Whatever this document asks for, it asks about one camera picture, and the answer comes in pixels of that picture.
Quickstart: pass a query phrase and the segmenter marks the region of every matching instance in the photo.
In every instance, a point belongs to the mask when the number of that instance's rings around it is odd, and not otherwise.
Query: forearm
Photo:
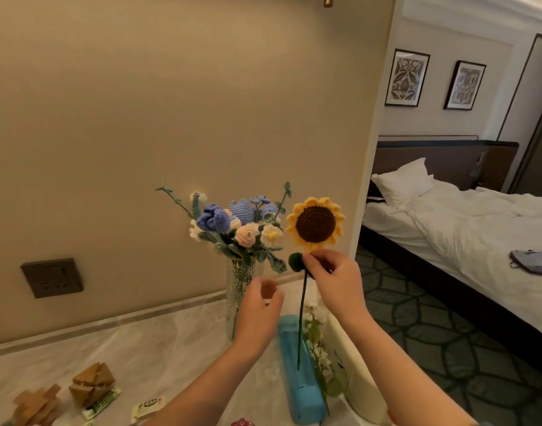
[[[341,324],[400,426],[476,424],[370,316]]]
[[[255,353],[232,345],[147,425],[215,426],[236,388],[256,361]]]

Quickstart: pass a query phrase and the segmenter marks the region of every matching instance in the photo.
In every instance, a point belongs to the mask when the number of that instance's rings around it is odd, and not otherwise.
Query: countertop
[[[281,287],[286,293],[281,313],[297,314],[302,282]],[[313,281],[307,293],[316,297]],[[82,425],[68,386],[88,365],[105,362],[122,393],[96,417],[95,425],[128,426],[135,404],[155,396],[173,398],[229,346],[224,301],[207,302],[0,356],[0,424],[12,414],[12,399],[21,391],[58,383],[64,414],[55,426]],[[228,426],[240,417],[257,426],[292,425],[281,362],[275,339],[238,387],[218,425]],[[372,424],[358,417],[343,397],[330,400],[329,406],[326,426]]]

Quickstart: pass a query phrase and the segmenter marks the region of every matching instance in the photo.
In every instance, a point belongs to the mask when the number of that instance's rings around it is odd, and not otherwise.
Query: black picture frame
[[[475,70],[481,71],[481,74],[478,78],[478,82],[475,85],[475,91],[473,92],[473,99],[469,104],[459,104],[459,103],[453,103],[451,102],[452,99],[452,93],[454,92],[454,88],[457,85],[457,80],[459,79],[458,73],[460,71],[460,67],[466,64],[467,66],[476,67]],[[476,97],[478,97],[478,91],[480,91],[480,85],[482,83],[482,80],[484,78],[484,73],[486,72],[487,64],[481,64],[477,62],[471,62],[471,61],[464,61],[462,59],[459,59],[456,62],[456,65],[454,66],[454,72],[452,72],[452,80],[450,81],[449,90],[446,93],[446,99],[445,99],[445,105],[444,109],[446,110],[452,110],[452,111],[471,111],[474,107],[474,103],[476,102]]]
[[[398,103],[396,99],[393,99],[393,98],[389,98],[389,92],[390,92],[390,89],[391,89],[391,85],[395,82],[394,81],[394,78],[395,78],[395,69],[396,69],[396,59],[397,59],[397,55],[399,53],[402,53],[403,55],[406,55],[406,54],[412,54],[412,55],[415,55],[415,56],[419,56],[419,57],[425,57],[426,58],[426,62],[425,62],[425,65],[424,65],[424,68],[423,68],[423,71],[421,73],[421,79],[420,79],[420,86],[419,86],[419,90],[418,90],[418,94],[416,95],[416,99],[414,100],[414,104],[408,104],[408,103]],[[385,106],[394,106],[394,107],[418,107],[418,104],[419,104],[419,101],[421,100],[421,95],[423,94],[423,86],[425,85],[425,79],[426,79],[426,73],[427,73],[427,70],[429,68],[429,61],[431,60],[431,55],[430,54],[425,54],[423,52],[417,52],[417,51],[414,51],[414,50],[406,50],[406,49],[399,49],[399,48],[396,48],[395,49],[395,52],[393,54],[393,61],[391,63],[391,74],[389,75],[389,82],[387,84],[387,92],[386,92],[386,95],[385,95]]]

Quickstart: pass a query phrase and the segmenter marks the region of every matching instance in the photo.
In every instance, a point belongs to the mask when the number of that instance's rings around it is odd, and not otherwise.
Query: blue case
[[[322,423],[328,411],[314,376],[314,360],[304,341],[300,343],[300,370],[296,370],[299,318],[284,315],[279,319],[279,342],[287,378],[289,409],[295,424]]]

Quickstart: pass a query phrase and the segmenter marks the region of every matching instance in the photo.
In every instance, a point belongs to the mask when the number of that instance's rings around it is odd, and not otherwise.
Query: green packet
[[[91,407],[83,409],[82,415],[86,420],[91,420],[102,412],[111,402],[117,399],[121,393],[119,387],[112,388],[103,398],[94,403]]]

